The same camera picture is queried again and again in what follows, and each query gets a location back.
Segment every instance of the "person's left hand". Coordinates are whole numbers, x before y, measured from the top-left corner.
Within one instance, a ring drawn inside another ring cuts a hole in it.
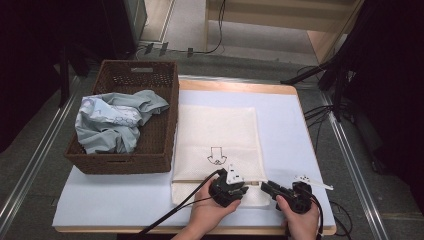
[[[209,186],[212,181],[213,179],[209,179],[196,193],[195,201],[210,198]],[[240,203],[240,200],[236,200],[224,208],[212,198],[196,202],[191,209],[188,225],[173,239],[200,239],[203,235],[212,231],[225,216],[234,212]]]

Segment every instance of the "white table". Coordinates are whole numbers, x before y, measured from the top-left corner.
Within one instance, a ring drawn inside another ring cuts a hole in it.
[[[214,107],[255,107],[268,179],[289,188],[296,175],[305,174],[322,181],[293,87],[180,79],[179,102]],[[172,171],[85,175],[74,167],[60,197],[53,227],[59,232],[139,232],[175,207],[171,203],[171,179]],[[312,189],[323,208],[324,233],[334,234],[336,226],[326,191]],[[178,232],[187,224],[190,211],[190,207],[182,209],[151,232]],[[239,207],[211,234],[284,234],[282,220],[274,201],[262,208]]]

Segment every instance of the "wicker basket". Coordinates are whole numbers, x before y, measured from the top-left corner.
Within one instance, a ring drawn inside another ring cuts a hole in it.
[[[93,95],[118,92],[134,94],[152,90],[169,109],[140,127],[140,138],[131,154],[86,154],[74,133],[65,157],[86,174],[140,174],[171,170],[178,114],[179,83],[175,62],[105,60]]]

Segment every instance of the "hand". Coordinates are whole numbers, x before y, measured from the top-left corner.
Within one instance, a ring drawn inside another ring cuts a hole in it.
[[[209,186],[213,179],[209,179],[196,193],[194,200],[209,198]],[[241,201],[236,200],[226,208],[217,204],[212,198],[196,202],[191,209],[188,225],[173,239],[200,239],[206,233],[212,231],[221,220],[228,214],[234,212]]]
[[[318,207],[312,203],[311,210],[304,214],[297,214],[290,209],[286,199],[277,196],[278,206],[283,211],[286,221],[282,224],[285,226],[288,222],[290,234],[294,240],[315,240],[318,231]]]

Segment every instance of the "light blue cloth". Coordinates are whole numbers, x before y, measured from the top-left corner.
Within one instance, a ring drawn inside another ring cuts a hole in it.
[[[140,137],[138,126],[168,108],[151,90],[83,97],[75,121],[78,142],[87,154],[131,153]]]

